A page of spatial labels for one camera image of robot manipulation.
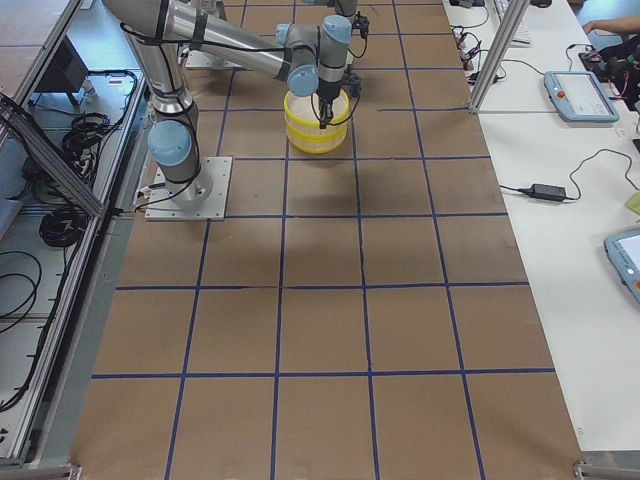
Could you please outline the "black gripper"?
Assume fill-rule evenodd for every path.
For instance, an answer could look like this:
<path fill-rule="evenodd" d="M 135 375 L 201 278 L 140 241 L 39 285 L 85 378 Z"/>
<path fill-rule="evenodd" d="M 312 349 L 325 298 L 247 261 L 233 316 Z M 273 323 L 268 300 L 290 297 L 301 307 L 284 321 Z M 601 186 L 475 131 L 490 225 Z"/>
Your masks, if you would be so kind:
<path fill-rule="evenodd" d="M 319 101 L 319 127 L 325 129 L 333 120 L 333 101 L 344 91 L 352 99 L 361 95 L 361 78 L 354 72 L 346 72 L 340 81 L 328 82 L 319 79 L 316 95 Z"/>
<path fill-rule="evenodd" d="M 361 13 L 356 13 L 352 20 L 352 32 L 358 33 L 361 38 L 369 36 L 369 19 Z"/>

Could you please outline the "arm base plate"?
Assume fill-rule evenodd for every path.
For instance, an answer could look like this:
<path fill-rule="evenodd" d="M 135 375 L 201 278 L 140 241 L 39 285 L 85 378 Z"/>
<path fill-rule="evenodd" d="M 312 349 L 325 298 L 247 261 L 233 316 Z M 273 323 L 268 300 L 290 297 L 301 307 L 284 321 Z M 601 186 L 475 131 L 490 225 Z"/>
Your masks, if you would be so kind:
<path fill-rule="evenodd" d="M 239 64 L 197 50 L 190 50 L 186 60 L 189 70 L 229 70 L 239 67 Z"/>
<path fill-rule="evenodd" d="M 153 189 L 150 205 L 145 207 L 145 219 L 149 221 L 221 221 L 225 218 L 226 202 L 233 159 L 231 157 L 201 157 L 200 173 L 182 191 L 183 185 L 165 180 L 160 167 L 154 181 L 164 186 Z"/>

